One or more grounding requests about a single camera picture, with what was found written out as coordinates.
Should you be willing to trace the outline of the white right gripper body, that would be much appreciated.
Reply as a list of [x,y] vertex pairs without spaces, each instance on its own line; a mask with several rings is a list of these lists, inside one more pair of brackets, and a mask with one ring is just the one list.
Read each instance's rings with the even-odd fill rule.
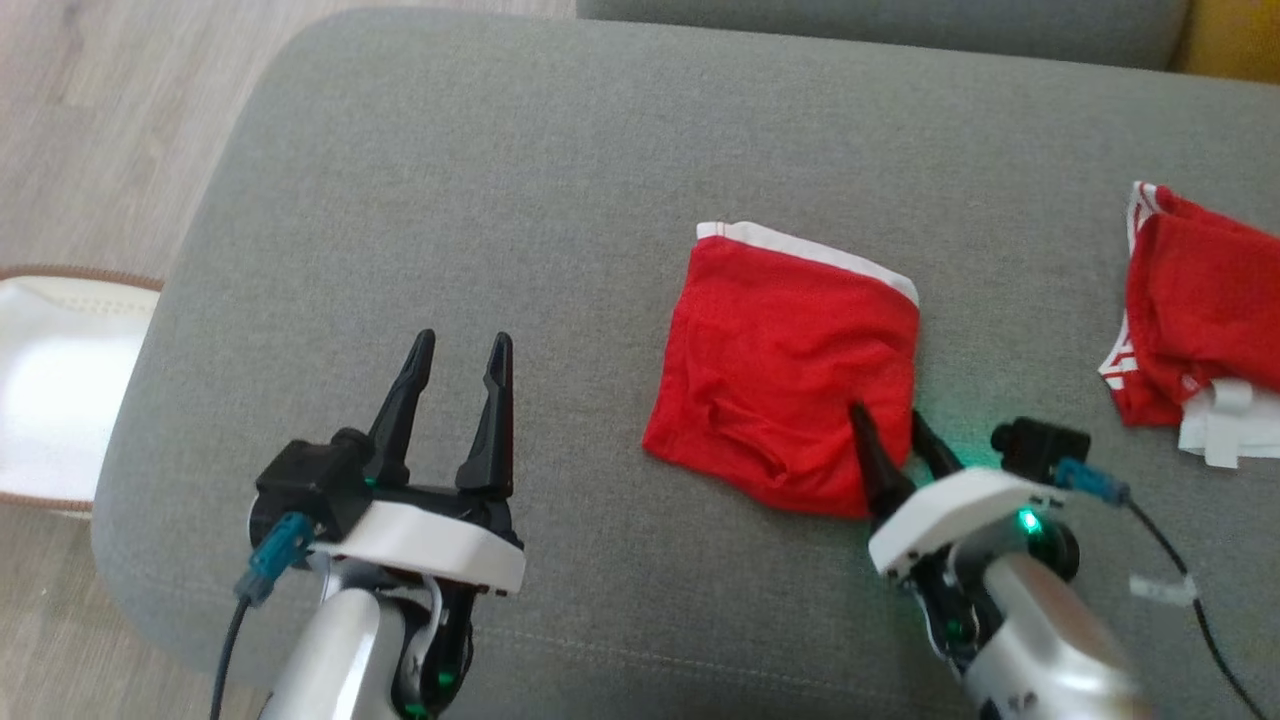
[[924,556],[1033,505],[1066,501],[1066,492],[996,468],[968,468],[915,489],[873,532],[870,560],[879,577],[905,577]]

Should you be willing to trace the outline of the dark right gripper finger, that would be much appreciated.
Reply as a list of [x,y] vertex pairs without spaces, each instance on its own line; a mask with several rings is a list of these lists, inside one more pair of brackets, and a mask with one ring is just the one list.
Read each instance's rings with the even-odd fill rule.
[[911,411],[911,451],[924,461],[934,479],[943,479],[965,469],[959,456],[918,410]]
[[849,415],[870,519],[887,521],[909,501],[916,487],[882,445],[878,427],[867,406],[854,404]]

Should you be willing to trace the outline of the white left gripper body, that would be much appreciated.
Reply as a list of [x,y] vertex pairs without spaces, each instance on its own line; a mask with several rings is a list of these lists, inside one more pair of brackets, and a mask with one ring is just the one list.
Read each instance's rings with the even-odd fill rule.
[[524,542],[507,498],[364,487],[325,510],[310,569],[333,588],[346,573],[348,584],[364,574],[372,587],[413,585],[424,577],[483,593],[522,589]]

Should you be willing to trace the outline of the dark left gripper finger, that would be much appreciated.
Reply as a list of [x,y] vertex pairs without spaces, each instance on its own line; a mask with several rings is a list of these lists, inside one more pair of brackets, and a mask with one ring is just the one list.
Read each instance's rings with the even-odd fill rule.
[[369,437],[374,443],[374,455],[365,466],[365,479],[370,486],[408,484],[410,469],[404,464],[406,454],[419,400],[430,378],[435,342],[434,331],[420,331],[416,334],[370,427]]
[[507,500],[513,493],[515,471],[515,346],[498,333],[483,375],[486,400],[468,451],[454,475],[461,495]]

